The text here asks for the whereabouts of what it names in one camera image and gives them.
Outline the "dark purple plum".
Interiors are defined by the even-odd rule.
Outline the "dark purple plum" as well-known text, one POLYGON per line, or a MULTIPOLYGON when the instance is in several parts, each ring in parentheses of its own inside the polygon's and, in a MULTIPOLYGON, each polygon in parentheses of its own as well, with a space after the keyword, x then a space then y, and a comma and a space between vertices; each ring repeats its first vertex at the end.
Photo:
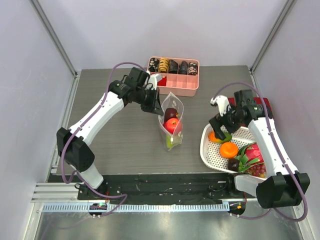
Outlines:
POLYGON ((165 110, 165 113, 164 113, 164 121, 165 122, 168 121, 169 119, 178 118, 178 117, 179 117, 179 113, 175 108, 168 107, 165 110))

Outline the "orange tangerine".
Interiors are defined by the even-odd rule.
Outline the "orange tangerine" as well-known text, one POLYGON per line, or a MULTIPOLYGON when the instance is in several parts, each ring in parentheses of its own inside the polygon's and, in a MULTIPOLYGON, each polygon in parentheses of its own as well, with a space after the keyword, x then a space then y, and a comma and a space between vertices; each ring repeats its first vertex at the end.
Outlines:
POLYGON ((234 158, 238 152, 239 149, 233 142, 224 142, 219 148, 220 155, 226 159, 234 158))

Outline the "clear polka dot zip bag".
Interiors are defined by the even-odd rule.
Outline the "clear polka dot zip bag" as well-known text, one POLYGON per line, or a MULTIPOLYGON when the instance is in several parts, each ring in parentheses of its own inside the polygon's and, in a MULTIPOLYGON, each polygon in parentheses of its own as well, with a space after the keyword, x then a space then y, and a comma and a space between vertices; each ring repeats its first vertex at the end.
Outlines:
POLYGON ((182 101, 170 92, 161 104, 163 116, 158 116, 160 134, 164 148, 170 151, 183 142, 184 105, 182 101))

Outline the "red apple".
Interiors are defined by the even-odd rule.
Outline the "red apple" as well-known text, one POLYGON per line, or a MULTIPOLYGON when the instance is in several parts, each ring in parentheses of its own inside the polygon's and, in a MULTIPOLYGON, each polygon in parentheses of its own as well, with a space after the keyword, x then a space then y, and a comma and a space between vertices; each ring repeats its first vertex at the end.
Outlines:
POLYGON ((170 134, 179 133, 182 129, 182 124, 178 118, 169 119, 163 126, 170 134))

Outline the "green pear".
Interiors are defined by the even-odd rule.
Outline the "green pear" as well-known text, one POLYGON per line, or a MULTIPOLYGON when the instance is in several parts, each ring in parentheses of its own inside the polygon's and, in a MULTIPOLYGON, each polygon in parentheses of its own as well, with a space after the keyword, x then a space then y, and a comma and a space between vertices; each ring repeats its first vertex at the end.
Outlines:
POLYGON ((180 145, 181 143, 182 143, 182 138, 178 135, 166 136, 166 147, 168 149, 171 149, 177 145, 180 145))

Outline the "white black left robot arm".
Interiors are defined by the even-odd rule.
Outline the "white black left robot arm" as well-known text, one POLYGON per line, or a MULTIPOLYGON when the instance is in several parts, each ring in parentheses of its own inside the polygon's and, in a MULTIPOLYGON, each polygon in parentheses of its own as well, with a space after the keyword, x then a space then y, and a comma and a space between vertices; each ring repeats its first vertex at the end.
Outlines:
POLYGON ((163 116, 158 82, 159 73, 150 74, 133 67, 121 80, 109 83, 98 103, 69 129, 56 133, 58 155, 70 165, 90 187, 89 194, 100 200, 107 192, 104 178, 94 165, 95 155, 90 145, 104 125, 126 105, 137 103, 143 112, 163 116))

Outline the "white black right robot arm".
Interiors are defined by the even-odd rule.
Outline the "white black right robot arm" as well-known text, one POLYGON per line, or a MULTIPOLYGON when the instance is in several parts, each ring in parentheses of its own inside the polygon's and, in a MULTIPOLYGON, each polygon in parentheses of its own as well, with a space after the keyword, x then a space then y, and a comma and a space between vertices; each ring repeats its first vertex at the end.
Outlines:
POLYGON ((226 184, 226 193, 236 198, 246 192, 256 197, 264 209, 305 203, 310 178, 306 173, 300 173, 290 160, 265 102, 256 103, 250 89, 235 92, 234 99, 235 104, 231 104, 226 96, 214 96, 210 104, 218 108, 218 114, 209 120, 209 124, 220 140, 225 139, 223 128, 233 134, 246 126, 264 160, 266 179, 237 173, 234 180, 226 184))

